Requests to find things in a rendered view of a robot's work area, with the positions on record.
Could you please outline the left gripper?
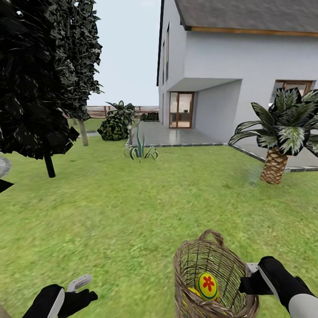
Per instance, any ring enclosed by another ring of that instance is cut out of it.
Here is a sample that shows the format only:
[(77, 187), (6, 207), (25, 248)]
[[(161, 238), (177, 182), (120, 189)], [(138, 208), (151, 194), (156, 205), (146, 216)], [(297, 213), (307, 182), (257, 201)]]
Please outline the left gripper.
[(71, 305), (65, 314), (58, 316), (57, 318), (67, 318), (75, 314), (79, 310), (83, 309), (84, 307), (87, 307), (91, 303), (91, 301), (98, 299), (98, 295), (94, 291), (89, 292), (89, 289), (85, 289), (78, 293), (69, 293), (72, 296)]

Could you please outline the wicker basket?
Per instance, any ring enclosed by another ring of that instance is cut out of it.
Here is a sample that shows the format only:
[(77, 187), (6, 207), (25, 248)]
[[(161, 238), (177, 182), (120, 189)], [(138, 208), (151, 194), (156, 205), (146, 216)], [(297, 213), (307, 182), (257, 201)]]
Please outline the wicker basket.
[[(217, 243), (212, 240), (207, 240), (206, 237), (208, 234), (212, 234)], [(207, 229), (205, 230), (198, 239), (194, 240), (185, 240), (181, 243), (181, 246), (175, 250), (173, 258), (173, 267), (174, 267), (174, 286), (175, 286), (175, 318), (254, 318), (258, 315), (258, 310), (260, 309), (259, 297), (258, 295), (245, 295), (245, 298), (242, 298), (239, 288), (235, 287), (235, 295), (230, 303), (230, 306), (227, 306), (225, 303), (221, 304), (221, 301), (214, 300), (205, 300), (199, 295), (190, 291), (188, 286), (185, 284), (182, 275), (184, 274), (182, 267), (182, 259), (184, 253), (182, 252), (183, 248), (187, 248), (186, 255), (190, 254), (191, 243), (194, 243), (196, 246), (201, 246), (203, 243), (208, 244), (208, 251), (212, 250), (212, 246), (215, 246), (222, 253), (227, 255), (230, 254), (230, 251), (226, 249), (223, 242), (223, 237), (221, 237), (220, 232)], [(231, 281), (231, 276), (233, 274), (236, 262), (242, 268), (243, 277), (250, 277), (249, 272), (246, 269), (246, 264), (242, 259), (235, 253), (234, 257), (231, 257), (232, 264), (229, 270), (227, 281), (224, 286), (224, 290), (227, 292), (229, 290), (229, 283)], [(200, 263), (204, 264), (205, 267), (210, 266), (214, 267), (215, 264), (209, 260), (201, 260)], [(234, 306), (236, 300), (242, 305), (240, 310), (234, 313)]]

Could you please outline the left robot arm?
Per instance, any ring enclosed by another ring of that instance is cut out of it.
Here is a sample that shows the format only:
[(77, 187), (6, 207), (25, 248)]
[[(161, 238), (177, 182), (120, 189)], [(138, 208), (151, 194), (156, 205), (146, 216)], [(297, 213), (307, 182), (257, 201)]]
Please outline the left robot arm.
[(67, 318), (75, 314), (98, 299), (94, 291), (77, 290), (92, 280), (92, 275), (86, 273), (70, 282), (67, 292), (57, 284), (43, 288), (23, 318)]

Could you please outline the easter egg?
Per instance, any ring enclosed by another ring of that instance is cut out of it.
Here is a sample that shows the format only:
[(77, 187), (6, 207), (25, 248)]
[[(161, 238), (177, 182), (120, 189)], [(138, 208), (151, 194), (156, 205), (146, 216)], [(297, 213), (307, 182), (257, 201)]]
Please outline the easter egg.
[[(197, 294), (197, 295), (199, 295), (199, 296), (201, 297), (201, 295), (199, 294), (199, 292), (196, 290), (195, 287), (190, 286), (190, 287), (188, 287), (187, 289), (189, 289), (190, 291), (194, 292), (195, 294)], [(202, 298), (202, 297), (201, 297), (201, 298)]]
[(221, 296), (220, 284), (212, 271), (198, 271), (194, 287), (205, 300), (219, 301)]

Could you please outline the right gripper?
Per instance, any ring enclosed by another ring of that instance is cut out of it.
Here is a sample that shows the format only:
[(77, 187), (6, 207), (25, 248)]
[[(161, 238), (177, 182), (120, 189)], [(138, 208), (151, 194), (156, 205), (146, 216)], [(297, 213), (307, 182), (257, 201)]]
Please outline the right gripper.
[(239, 278), (239, 286), (238, 289), (240, 294), (247, 295), (274, 295), (273, 291), (270, 289), (265, 289), (257, 282), (256, 273), (253, 273), (250, 277)]

